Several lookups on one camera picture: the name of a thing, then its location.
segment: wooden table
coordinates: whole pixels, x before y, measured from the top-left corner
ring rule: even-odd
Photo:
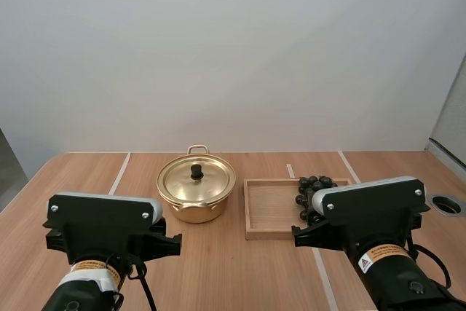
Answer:
[[[427,152],[345,152],[361,181],[411,175],[435,193],[466,198],[466,185]],[[45,248],[46,203],[59,191],[108,194],[127,154],[65,154],[50,160],[0,214],[0,310],[40,310],[69,266],[66,255]],[[148,263],[148,283],[160,311],[375,310],[342,252],[292,241],[246,241],[242,180],[326,174],[352,178],[336,152],[220,154],[237,172],[237,185],[224,214],[205,224],[173,218],[165,202],[168,234],[183,234],[181,256]],[[156,179],[177,154],[131,154],[115,195],[159,198]],[[452,293],[466,299],[466,219],[434,210],[424,214],[415,240],[434,251],[451,273]],[[443,282],[441,271],[423,256],[419,265]],[[141,285],[127,280],[123,310],[149,310]]]

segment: white line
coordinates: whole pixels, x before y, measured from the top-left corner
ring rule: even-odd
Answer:
[[[290,178],[295,178],[291,164],[287,164],[286,167],[288,168]],[[338,311],[338,306],[336,305],[335,296],[333,295],[332,286],[330,284],[330,280],[328,279],[327,270],[325,269],[320,251],[318,248],[312,248],[312,252],[314,253],[315,263],[319,270],[320,279],[322,280],[323,289],[325,291],[325,295],[327,296],[330,311]]]
[[[122,164],[122,168],[119,170],[119,173],[118,173],[117,177],[115,178],[115,182],[114,182],[113,186],[111,187],[110,192],[108,193],[108,194],[110,194],[111,196],[112,196],[112,195],[115,193],[115,191],[117,190],[119,181],[122,179],[123,173],[125,172],[126,167],[127,167],[127,165],[128,165],[128,162],[130,161],[130,157],[131,157],[131,152],[128,152],[128,154],[126,155],[125,161],[124,161],[123,164]]]
[[[288,168],[288,174],[290,174],[290,178],[294,178],[294,172],[291,164],[287,164],[286,167]]]
[[[356,181],[357,184],[360,184],[361,183],[361,180],[358,178],[358,176],[356,175],[355,171],[353,170],[350,162],[348,162],[347,158],[344,156],[343,152],[342,151],[338,151],[338,154],[340,155],[341,157],[341,160],[343,161],[343,163],[347,166],[347,169],[349,171],[349,173],[351,174],[352,178]]]

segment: wooden tray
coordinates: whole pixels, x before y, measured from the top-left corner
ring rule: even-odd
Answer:
[[[335,178],[339,186],[348,178]],[[291,240],[291,227],[304,228],[299,218],[304,210],[294,201],[299,194],[298,178],[245,179],[246,240]]]

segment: gold pot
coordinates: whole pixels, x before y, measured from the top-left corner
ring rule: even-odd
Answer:
[[[198,148],[205,153],[192,153]],[[236,174],[228,162],[210,154],[204,145],[193,145],[186,156],[163,167],[157,188],[176,218],[197,224],[224,212],[235,182]]]

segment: warning label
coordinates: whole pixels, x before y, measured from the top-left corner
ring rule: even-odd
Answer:
[[[384,244],[373,247],[359,259],[358,265],[363,273],[366,273],[374,262],[392,255],[402,255],[409,257],[407,251],[395,244]]]
[[[105,266],[105,262],[101,262],[98,260],[84,260],[81,262],[78,262],[77,264],[73,265],[71,267],[71,271],[79,271],[81,269],[107,269],[110,272],[110,275],[115,281],[116,285],[119,285],[119,281],[121,280],[118,272],[110,265]]]

